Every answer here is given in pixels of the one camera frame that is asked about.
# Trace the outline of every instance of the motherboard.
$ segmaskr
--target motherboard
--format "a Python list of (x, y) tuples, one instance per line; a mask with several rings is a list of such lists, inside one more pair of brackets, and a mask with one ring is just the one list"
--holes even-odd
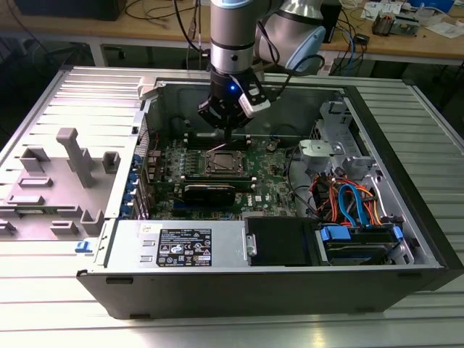
[(219, 149), (189, 147), (179, 139), (165, 143), (152, 152), (149, 168), (152, 219), (295, 216), (285, 174), (290, 149), (262, 138)]

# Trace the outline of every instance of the gray plastic bracket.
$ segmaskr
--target gray plastic bracket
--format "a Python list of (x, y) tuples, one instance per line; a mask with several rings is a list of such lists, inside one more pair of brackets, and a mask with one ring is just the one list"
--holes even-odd
[(28, 147), (20, 157), (20, 161), (30, 175), (40, 175), (44, 172), (40, 162), (48, 162), (50, 159), (43, 148)]
[(42, 196), (24, 196), (24, 195), (11, 195), (7, 200), (7, 204), (18, 205), (43, 205), (45, 199)]
[[(82, 157), (84, 157), (84, 162), (88, 164), (88, 169), (92, 170), (94, 168), (94, 160), (90, 157), (90, 152), (88, 152), (87, 148), (80, 149), (82, 151)], [(68, 165), (73, 173), (75, 173), (74, 166), (71, 163), (71, 160), (67, 160)]]
[(82, 155), (82, 150), (76, 140), (77, 137), (78, 131), (75, 128), (61, 128), (57, 134), (57, 141), (65, 147), (72, 167), (78, 175), (82, 186), (89, 188), (94, 184), (94, 178), (92, 178), (92, 174), (90, 173), (88, 160)]
[(53, 180), (50, 177), (45, 178), (22, 178), (18, 182), (18, 185), (23, 189), (28, 188), (46, 188), (53, 185)]
[(79, 233), (78, 227), (75, 225), (74, 221), (52, 221), (50, 229), (56, 235)]
[(99, 210), (96, 214), (96, 219), (93, 220), (90, 216), (88, 210), (84, 211), (82, 214), (82, 218), (80, 219), (80, 224), (86, 230), (88, 235), (99, 235), (100, 231), (102, 230), (104, 223), (104, 214), (101, 210)]
[(14, 209), (1, 209), (0, 218), (21, 218), (21, 215), (15, 212)]
[(101, 163), (103, 164), (104, 172), (106, 174), (116, 174), (120, 162), (121, 157), (119, 157), (118, 152), (105, 152), (101, 159)]
[(82, 215), (82, 209), (76, 205), (72, 209), (57, 209), (57, 213), (62, 218), (79, 218)]
[(16, 228), (8, 221), (0, 221), (0, 236), (12, 236)]

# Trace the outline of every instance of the warning label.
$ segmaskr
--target warning label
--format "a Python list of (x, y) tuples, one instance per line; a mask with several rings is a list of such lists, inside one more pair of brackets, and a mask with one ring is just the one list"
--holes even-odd
[(165, 229), (159, 233), (160, 267), (211, 266), (210, 229)]

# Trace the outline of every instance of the metal work surface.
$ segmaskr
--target metal work surface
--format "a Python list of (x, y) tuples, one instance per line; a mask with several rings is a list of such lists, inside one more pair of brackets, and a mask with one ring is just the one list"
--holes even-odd
[[(26, 145), (42, 145), (47, 153), (64, 156), (50, 145), (61, 127), (76, 127), (80, 145), (92, 157), (122, 150), (140, 107), (139, 79), (157, 73), (106, 68), (61, 72), (0, 154), (0, 199), (20, 174), (19, 156)], [(464, 260), (462, 140), (420, 92), (402, 81), (293, 80), (321, 85), (341, 81), (357, 87)], [(76, 281), (75, 271), (87, 260), (76, 257), (74, 248), (74, 241), (0, 242), (0, 331), (7, 331), (0, 339), (5, 347), (23, 347), (33, 340), (46, 340), (50, 347), (81, 347), (83, 337), (91, 345), (104, 341), (134, 347), (451, 347), (464, 342), (463, 277), (438, 291), (414, 294), (381, 314), (123, 321), (108, 316)]]

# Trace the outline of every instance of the side panel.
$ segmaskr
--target side panel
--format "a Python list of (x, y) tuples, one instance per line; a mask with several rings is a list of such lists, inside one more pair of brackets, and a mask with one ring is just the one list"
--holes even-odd
[(81, 273), (78, 280), (114, 318), (199, 318), (382, 312), (440, 273)]
[(434, 252), (435, 258), (439, 261), (440, 265), (447, 268), (446, 276), (436, 279), (426, 289), (437, 290), (463, 274), (463, 264), (459, 260), (459, 257), (457, 257), (451, 244), (431, 214), (430, 209), (419, 194), (419, 191), (357, 89), (347, 87), (346, 90), (362, 123), (361, 126), (364, 127), (365, 132), (372, 141), (420, 232), (426, 239), (428, 246)]

